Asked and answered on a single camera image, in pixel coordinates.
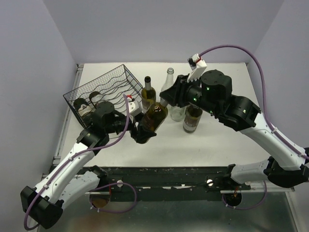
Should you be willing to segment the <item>short clear glass bottle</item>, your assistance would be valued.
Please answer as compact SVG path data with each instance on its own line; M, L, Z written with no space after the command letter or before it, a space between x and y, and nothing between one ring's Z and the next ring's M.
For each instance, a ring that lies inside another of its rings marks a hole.
M185 117L185 110L186 107L178 107L178 106L171 107L170 116L172 120L176 122L182 121Z

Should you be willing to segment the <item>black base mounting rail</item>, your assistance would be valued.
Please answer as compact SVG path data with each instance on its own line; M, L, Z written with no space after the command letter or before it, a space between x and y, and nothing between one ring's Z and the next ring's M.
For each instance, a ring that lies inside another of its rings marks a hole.
M103 167L99 186L113 202L220 201L221 192L250 190L227 179L227 167Z

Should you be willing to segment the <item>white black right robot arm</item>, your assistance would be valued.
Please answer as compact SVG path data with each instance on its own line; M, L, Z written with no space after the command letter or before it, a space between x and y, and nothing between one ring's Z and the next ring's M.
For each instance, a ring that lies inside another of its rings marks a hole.
M222 177L225 188L266 180L291 188L308 181L309 168L305 164L309 150L284 144L280 140L284 135L267 125L264 114L253 101L232 94L232 79L221 71L207 71L190 82L187 76L179 75L160 97L171 106L192 105L211 114L224 126L251 138L270 155L257 163L229 165L227 174Z

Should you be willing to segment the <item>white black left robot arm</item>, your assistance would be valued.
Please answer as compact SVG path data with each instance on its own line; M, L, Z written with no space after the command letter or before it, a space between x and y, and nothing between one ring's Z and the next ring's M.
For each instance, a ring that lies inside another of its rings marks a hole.
M100 102L90 114L90 123L83 129L69 154L34 187L26 186L20 193L25 212L24 228L53 227L64 209L82 194L106 188L103 173L91 168L83 177L75 178L82 167L102 149L121 141L127 131L139 144L156 135L140 125L144 114L140 103L125 97L126 112L115 110L109 101Z

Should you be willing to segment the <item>green bottle white label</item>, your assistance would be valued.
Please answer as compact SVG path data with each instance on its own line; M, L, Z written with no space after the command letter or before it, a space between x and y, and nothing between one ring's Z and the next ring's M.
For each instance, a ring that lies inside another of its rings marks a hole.
M91 125L93 111L92 108L87 103L87 101L84 98L78 98L74 101L73 107L81 117L82 121L85 124L85 127Z

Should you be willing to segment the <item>green bottle brown label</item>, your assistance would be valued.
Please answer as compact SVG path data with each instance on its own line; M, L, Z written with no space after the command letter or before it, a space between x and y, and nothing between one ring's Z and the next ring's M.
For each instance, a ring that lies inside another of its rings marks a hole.
M103 95L98 92L98 91L93 91L90 93L89 95L89 99L90 99L90 102L93 104L93 106L95 108L97 108L97 106L102 103L102 102L105 102L106 100L104 99Z

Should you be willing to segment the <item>tall clear glass bottle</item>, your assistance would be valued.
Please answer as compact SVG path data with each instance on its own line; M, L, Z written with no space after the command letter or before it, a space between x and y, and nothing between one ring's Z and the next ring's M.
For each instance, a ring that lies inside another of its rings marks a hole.
M174 69L168 68L167 69L167 76L166 80L161 88L161 91L165 91L166 89L170 88L174 84Z

